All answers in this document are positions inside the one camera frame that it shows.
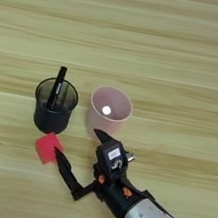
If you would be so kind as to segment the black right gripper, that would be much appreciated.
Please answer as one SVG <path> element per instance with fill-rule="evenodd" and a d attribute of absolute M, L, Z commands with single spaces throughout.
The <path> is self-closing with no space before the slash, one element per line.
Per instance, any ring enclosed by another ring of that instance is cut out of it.
<path fill-rule="evenodd" d="M 95 129 L 95 135 L 100 143 L 114 142 L 114 138 L 103 130 Z M 106 203 L 115 218 L 124 218 L 127 212 L 146 195 L 136 190 L 126 179 L 128 159 L 119 148 L 115 156 L 110 157 L 108 149 L 99 146 L 96 151 L 97 163 L 94 164 L 95 182 L 83 187 L 75 178 L 71 164 L 59 149 L 55 149 L 56 162 L 64 182 L 68 186 L 75 201 L 94 191 L 99 200 Z"/>

